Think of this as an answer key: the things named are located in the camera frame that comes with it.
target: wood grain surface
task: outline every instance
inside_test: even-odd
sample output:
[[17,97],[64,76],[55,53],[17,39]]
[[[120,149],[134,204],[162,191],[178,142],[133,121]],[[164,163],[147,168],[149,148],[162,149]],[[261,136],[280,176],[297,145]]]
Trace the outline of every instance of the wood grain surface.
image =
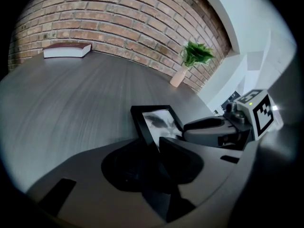
[[171,105],[183,124],[211,116],[184,83],[119,57],[29,59],[0,82],[1,156],[21,191],[67,158],[136,138],[132,105]]

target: black picture frame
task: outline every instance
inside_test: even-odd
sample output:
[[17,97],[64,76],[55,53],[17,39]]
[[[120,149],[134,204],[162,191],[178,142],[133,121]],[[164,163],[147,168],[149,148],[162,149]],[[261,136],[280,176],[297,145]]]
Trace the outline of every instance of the black picture frame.
[[137,130],[137,133],[140,138],[144,140],[146,143],[148,150],[150,150],[154,154],[158,154],[158,148],[156,143],[153,140],[153,137],[150,133],[150,130],[147,126],[147,123],[144,119],[143,113],[145,112],[153,112],[158,110],[168,110],[171,116],[173,117],[176,126],[179,131],[183,132],[182,124],[176,113],[173,111],[170,105],[133,105],[131,107],[132,118]]

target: pink vase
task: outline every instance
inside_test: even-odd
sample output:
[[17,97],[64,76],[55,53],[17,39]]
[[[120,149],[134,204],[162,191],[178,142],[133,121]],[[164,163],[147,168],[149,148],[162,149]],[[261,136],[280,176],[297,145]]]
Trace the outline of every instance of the pink vase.
[[172,84],[174,87],[178,87],[181,84],[181,82],[184,80],[188,69],[189,68],[184,65],[181,66],[181,68],[175,73],[173,78],[170,80],[170,84]]

